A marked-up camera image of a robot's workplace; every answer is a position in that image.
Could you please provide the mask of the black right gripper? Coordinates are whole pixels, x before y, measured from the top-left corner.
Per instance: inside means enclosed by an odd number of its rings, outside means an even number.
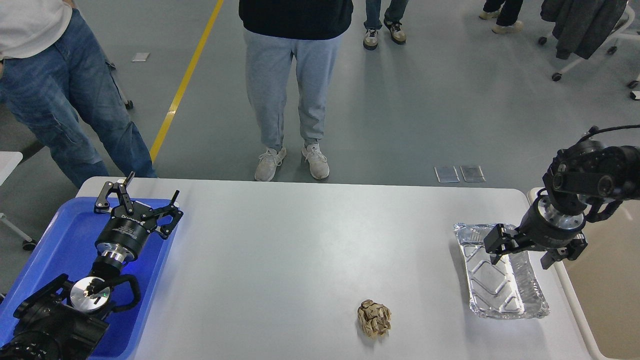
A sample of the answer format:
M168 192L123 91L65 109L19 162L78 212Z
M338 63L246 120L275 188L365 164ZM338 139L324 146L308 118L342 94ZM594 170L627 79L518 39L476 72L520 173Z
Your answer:
M585 227L585 215L567 215L557 210L548 196L538 196L518 227L497 223L483 239L492 265L505 255L526 249L546 251L541 267L549 269L564 259L574 261L588 246L585 237L576 237Z

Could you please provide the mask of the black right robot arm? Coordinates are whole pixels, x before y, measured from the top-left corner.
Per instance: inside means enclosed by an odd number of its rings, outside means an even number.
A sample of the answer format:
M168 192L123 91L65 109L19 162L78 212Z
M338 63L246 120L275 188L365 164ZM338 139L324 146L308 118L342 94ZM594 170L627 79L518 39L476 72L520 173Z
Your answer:
M605 146L592 139L594 126L576 144L560 149L542 176L544 188L514 230L496 224L484 238L490 262L523 251L544 252L543 269L574 261L588 245L586 223L610 218L628 200L638 200L640 151L637 146Z

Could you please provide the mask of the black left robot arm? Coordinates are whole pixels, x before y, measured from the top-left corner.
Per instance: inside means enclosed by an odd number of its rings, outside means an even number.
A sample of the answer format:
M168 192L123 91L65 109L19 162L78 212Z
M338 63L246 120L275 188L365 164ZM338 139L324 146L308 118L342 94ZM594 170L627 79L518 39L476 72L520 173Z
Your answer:
M94 204L58 210L1 304L3 360L124 360L137 346L182 219L171 199L133 199L133 175Z

